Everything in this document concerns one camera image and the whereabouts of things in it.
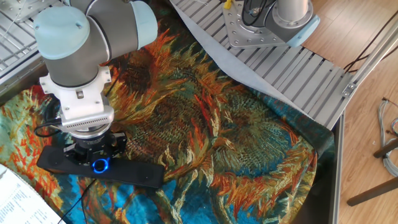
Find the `black power cord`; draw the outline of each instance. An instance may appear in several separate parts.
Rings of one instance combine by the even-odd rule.
[[[394,53],[397,49],[398,49],[398,46],[394,47],[394,49],[392,49],[390,52],[388,52],[388,54],[386,54],[380,61],[386,59],[388,56],[390,56],[392,53]],[[369,55],[361,57],[358,61],[363,60],[363,59],[365,59],[367,57],[369,57]],[[358,71],[358,69],[351,70],[351,71],[348,71],[348,72],[357,72],[357,71]]]
[[[93,181],[91,181],[91,183],[86,187],[86,189],[85,189],[85,190],[83,191],[83,193],[81,194],[79,200],[77,200],[77,202],[76,202],[65,214],[63,214],[63,216],[62,216],[61,220],[58,222],[58,224],[60,224],[60,223],[63,221],[63,219],[72,211],[72,209],[76,207],[76,205],[79,203],[79,201],[81,201],[81,206],[82,206],[82,209],[83,209],[83,214],[84,214],[84,216],[85,216],[85,221],[86,221],[86,223],[87,223],[86,213],[85,213],[85,209],[84,209],[84,207],[83,207],[83,201],[82,201],[82,199],[83,199],[83,197],[87,194],[87,192],[89,191],[89,189],[91,188],[91,186],[93,186],[93,184],[94,184],[96,181],[97,181],[97,179],[94,179]]]
[[[261,13],[263,12],[263,10],[264,10],[264,8],[267,8],[267,7],[269,7],[272,3],[270,3],[270,4],[268,4],[267,5],[267,2],[268,2],[268,0],[262,0],[261,1],[261,3],[260,3],[260,10],[259,10],[259,13],[256,15],[256,16],[254,16],[254,20],[252,21],[252,22],[250,22],[250,23],[247,23],[246,22],[246,20],[244,19],[244,13],[242,13],[242,22],[243,22],[243,24],[244,25],[246,25],[246,26],[251,26],[251,25],[253,25],[255,22],[257,22],[257,20],[260,18],[260,15],[261,15]],[[243,12],[247,12],[247,9],[246,9],[246,4],[247,4],[248,2],[246,2],[245,4],[243,4]],[[252,0],[250,0],[250,5],[249,5],[249,11],[251,10],[251,3],[252,3]]]
[[[350,70],[354,64],[360,60],[366,59],[367,57],[369,57],[369,55],[363,56],[361,57],[366,51],[367,49],[373,44],[373,42],[377,39],[377,37],[379,37],[379,35],[381,34],[381,32],[387,27],[387,25],[393,20],[393,18],[395,18],[395,16],[398,15],[398,11],[396,11],[396,13],[394,13],[394,15],[391,16],[391,18],[383,25],[383,27],[379,30],[379,32],[376,34],[376,36],[374,36],[373,40],[370,41],[370,43],[365,47],[365,49],[361,52],[361,54],[352,62],[350,62],[349,64],[347,64],[344,69],[346,70],[345,72],[356,72],[358,71],[358,69],[356,70]],[[392,54],[394,51],[396,51],[398,49],[398,46],[395,47],[393,50],[391,50],[388,54],[386,54],[382,60],[384,60],[386,57],[390,56],[390,54]]]
[[[49,137],[54,136],[54,135],[56,135],[56,134],[58,134],[58,133],[61,133],[61,130],[58,129],[58,130],[56,130],[56,131],[54,131],[54,132],[52,132],[52,133],[50,133],[50,134],[40,134],[40,133],[39,133],[39,130],[42,129],[42,128],[46,128],[46,127],[52,127],[53,129],[57,129],[57,126],[60,125],[60,124],[62,124],[60,118],[52,119],[52,120],[50,120],[50,121],[47,121],[47,122],[44,123],[44,124],[38,125],[38,126],[35,128],[34,133],[35,133],[35,135],[36,135],[37,137],[40,137],[40,138],[49,138]]]

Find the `black cable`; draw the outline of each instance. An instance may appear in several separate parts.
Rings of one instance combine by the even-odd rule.
[[[251,23],[247,23],[247,22],[245,21],[245,19],[244,19],[244,13],[242,13],[242,22],[243,22],[243,24],[246,25],[246,26],[251,26],[251,25],[253,25],[255,22],[257,22],[257,20],[260,18],[260,15],[261,15],[262,11],[264,10],[264,8],[266,8],[266,7],[268,7],[268,6],[271,5],[271,4],[269,4],[268,6],[266,6],[266,5],[267,5],[267,2],[268,2],[268,0],[262,0],[262,1],[261,1],[261,3],[260,3],[261,9],[260,9],[259,13],[257,14],[257,16],[254,17],[255,19],[254,19]],[[243,11],[246,11],[245,4],[243,4]]]
[[[87,224],[87,217],[86,217],[86,212],[85,212],[85,204],[83,203],[83,199],[80,200],[81,202],[81,209],[83,210],[83,215],[85,216],[85,223]]]
[[[97,181],[97,179],[94,179],[93,181],[91,181],[91,183],[86,187],[86,189],[83,191],[82,195],[80,196],[79,200],[77,200],[77,202],[65,213],[63,214],[61,220],[58,222],[58,224],[60,224],[63,219],[70,213],[70,211],[72,211],[73,208],[76,207],[77,203],[79,203],[79,201],[82,200],[82,198],[87,194],[88,190],[90,189],[90,187]]]
[[[361,52],[361,54],[351,63],[349,63],[347,66],[345,66],[344,69],[346,69],[345,72],[349,72],[349,70],[354,66],[354,64],[360,60],[365,59],[366,57],[368,57],[369,55],[361,58],[361,56],[367,51],[367,49],[373,44],[373,42],[376,40],[376,38],[381,34],[381,32],[386,28],[386,26],[391,22],[391,20],[393,20],[393,18],[395,18],[395,16],[398,14],[398,11],[396,11],[396,13],[394,13],[394,15],[391,16],[391,18],[384,24],[384,26],[380,29],[380,31],[376,34],[376,36],[373,38],[372,41],[370,41],[370,43],[365,47],[365,49]]]
[[[394,49],[392,49],[390,52],[388,52],[380,61],[386,59],[388,56],[390,56],[392,53],[394,53],[397,49],[398,49],[398,46],[394,47]],[[368,56],[369,56],[369,55],[363,56],[363,57],[360,58],[359,60],[363,60],[363,59],[367,58]],[[351,72],[357,72],[357,71],[358,71],[358,69],[351,70],[351,71],[348,71],[348,72],[351,73]]]
[[[54,136],[54,135],[56,135],[56,134],[58,134],[58,133],[61,133],[61,130],[56,130],[56,131],[54,131],[54,132],[52,132],[52,133],[50,133],[50,134],[40,134],[40,133],[39,133],[39,130],[42,129],[42,128],[45,128],[45,127],[57,126],[57,125],[60,125],[60,124],[62,124],[60,118],[52,119],[52,120],[50,120],[50,121],[47,121],[47,122],[44,123],[44,124],[38,125],[38,126],[35,128],[34,133],[35,133],[35,135],[36,135],[37,137],[40,137],[40,138],[48,138],[48,137]]]

